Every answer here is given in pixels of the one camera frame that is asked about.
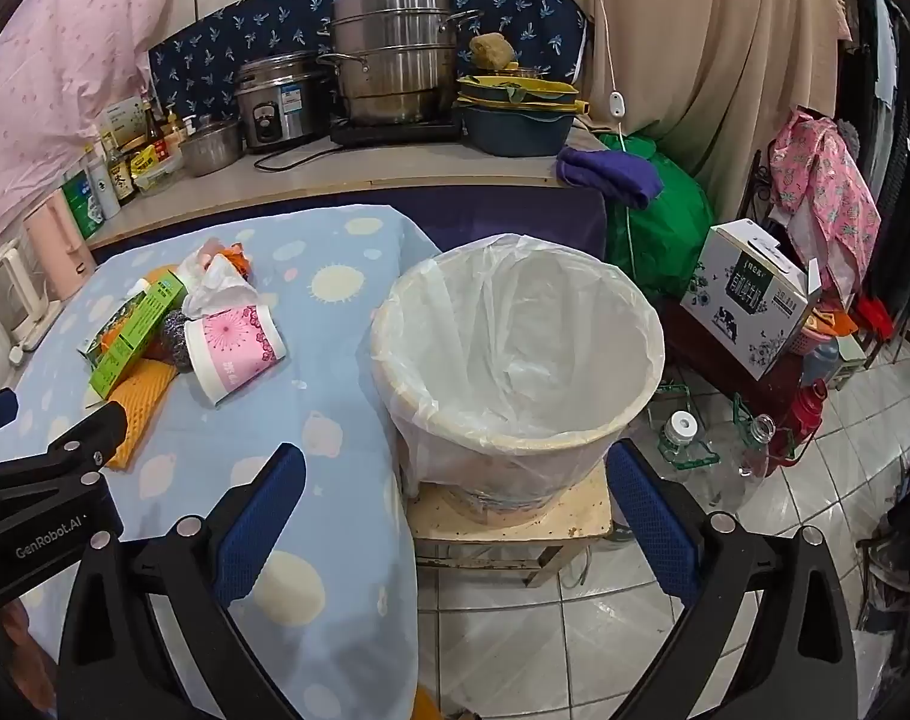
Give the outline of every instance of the red bottle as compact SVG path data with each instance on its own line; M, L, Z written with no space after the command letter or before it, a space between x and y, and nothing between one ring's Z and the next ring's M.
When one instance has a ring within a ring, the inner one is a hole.
M803 386L802 389L796 392L788 414L785 415L785 420L780 424L779 429L775 432L775 437L769 445L770 466L774 467L774 464L794 466L799 461L801 456L799 449L822 424L822 405L827 397L828 390L822 379L816 379L811 385ZM789 431L791 431L796 450L796 458L794 460L788 458L790 448L788 445Z

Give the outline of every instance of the blue tablecloth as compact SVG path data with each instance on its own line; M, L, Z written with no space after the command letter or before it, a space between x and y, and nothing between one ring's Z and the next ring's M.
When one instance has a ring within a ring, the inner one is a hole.
M242 241L288 355L213 407L180 375L130 471L104 471L127 538L207 514L255 477L280 442L308 464L303 498L232 617L306 718L408 720L418 637L412 538L394 476L394 427L370 374L373 311L409 266L438 253L386 206L322 208L223 224L110 259L72 299L18 385L19 418L0 460L42 452L84 416L89 370L74 351L134 281L209 237ZM74 567L26 594L31 632L53 656ZM196 706L218 713L164 600L155 603Z

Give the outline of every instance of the metal screw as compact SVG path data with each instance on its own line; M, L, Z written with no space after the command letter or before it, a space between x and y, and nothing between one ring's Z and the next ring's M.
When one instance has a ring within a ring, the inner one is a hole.
M812 525L806 525L804 528L802 528L802 538L804 538L813 547L817 547L825 540L825 538L822 536L822 531L820 531L818 528L813 528Z
M178 533L178 536L194 536L195 533L202 530L202 520L197 517L185 517L185 519L179 519L178 525L175 525L175 531Z
M95 536L92 536L90 543L94 549L104 549L108 546L108 542L111 541L111 533L108 531L98 531L95 533Z
M725 512L713 514L708 521L711 522L713 530L716 530L719 533L732 533L732 531L735 530L735 520L732 519L730 514L725 514Z

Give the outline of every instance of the pink basket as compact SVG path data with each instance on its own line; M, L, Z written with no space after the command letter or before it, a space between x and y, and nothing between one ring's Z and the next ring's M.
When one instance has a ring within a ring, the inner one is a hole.
M788 351L799 355L799 357L804 357L816 346L826 343L826 341L831 341L831 336L809 330L809 328L802 325L802 330L788 344Z

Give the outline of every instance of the trash can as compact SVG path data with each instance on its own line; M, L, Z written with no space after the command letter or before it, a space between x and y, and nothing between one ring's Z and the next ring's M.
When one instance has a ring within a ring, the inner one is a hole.
M604 458L661 378L655 309L615 266L518 235L414 266L372 322L405 490L471 517L533 517Z

